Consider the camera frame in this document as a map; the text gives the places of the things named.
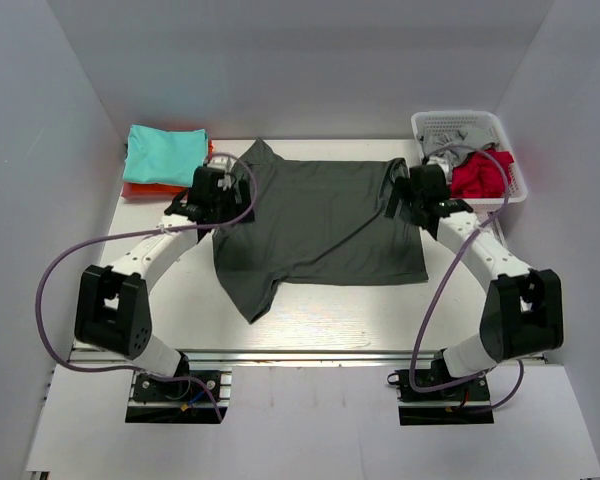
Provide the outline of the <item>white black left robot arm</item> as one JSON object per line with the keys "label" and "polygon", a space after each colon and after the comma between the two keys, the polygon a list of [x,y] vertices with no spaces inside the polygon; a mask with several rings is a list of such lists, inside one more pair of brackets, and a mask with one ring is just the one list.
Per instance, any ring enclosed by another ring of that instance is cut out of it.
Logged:
{"label": "white black left robot arm", "polygon": [[182,367],[183,354],[153,333],[151,290],[208,232],[254,219],[257,184],[246,173],[238,179],[219,167],[197,168],[192,185],[173,198],[154,230],[140,232],[140,242],[119,259],[81,276],[75,338],[157,375],[168,398],[185,396],[192,377]]}

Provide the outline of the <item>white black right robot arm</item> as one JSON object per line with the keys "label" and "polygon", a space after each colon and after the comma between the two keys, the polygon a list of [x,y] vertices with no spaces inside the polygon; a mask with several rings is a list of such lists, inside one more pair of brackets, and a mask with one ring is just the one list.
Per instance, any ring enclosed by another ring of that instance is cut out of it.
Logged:
{"label": "white black right robot arm", "polygon": [[452,263],[464,264],[486,294],[477,333],[442,349],[431,363],[431,384],[439,396],[457,397],[468,379],[504,361],[562,347],[559,276],[510,253],[467,202],[452,198],[439,166],[416,166],[397,178],[386,217],[399,206],[407,208],[411,224],[454,253]]}

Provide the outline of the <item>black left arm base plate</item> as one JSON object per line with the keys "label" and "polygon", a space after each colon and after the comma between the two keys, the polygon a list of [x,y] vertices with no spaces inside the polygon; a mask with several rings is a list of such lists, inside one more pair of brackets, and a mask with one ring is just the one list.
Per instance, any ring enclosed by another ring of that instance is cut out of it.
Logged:
{"label": "black left arm base plate", "polygon": [[146,374],[135,374],[126,408],[128,424],[218,425],[210,397],[213,396],[221,417],[229,406],[231,372],[228,370],[193,370],[191,374],[205,384],[191,380],[159,382]]}

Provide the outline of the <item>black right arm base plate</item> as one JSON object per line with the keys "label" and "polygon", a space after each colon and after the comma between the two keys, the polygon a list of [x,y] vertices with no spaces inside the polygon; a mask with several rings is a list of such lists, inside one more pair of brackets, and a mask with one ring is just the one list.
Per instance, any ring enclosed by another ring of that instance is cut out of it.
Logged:
{"label": "black right arm base plate", "polygon": [[491,395],[486,372],[443,390],[416,392],[409,382],[409,370],[394,370],[387,376],[398,399],[401,426],[453,426],[493,424]]}

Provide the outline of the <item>dark grey t-shirt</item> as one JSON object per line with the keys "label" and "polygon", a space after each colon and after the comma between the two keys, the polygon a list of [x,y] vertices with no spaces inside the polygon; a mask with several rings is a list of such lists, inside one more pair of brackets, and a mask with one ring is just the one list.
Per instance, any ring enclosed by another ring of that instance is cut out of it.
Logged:
{"label": "dark grey t-shirt", "polygon": [[387,286],[427,281],[419,229],[400,207],[385,212],[407,173],[386,161],[288,160],[262,139],[242,155],[239,179],[257,182],[255,219],[216,230],[218,281],[248,323],[283,283]]}

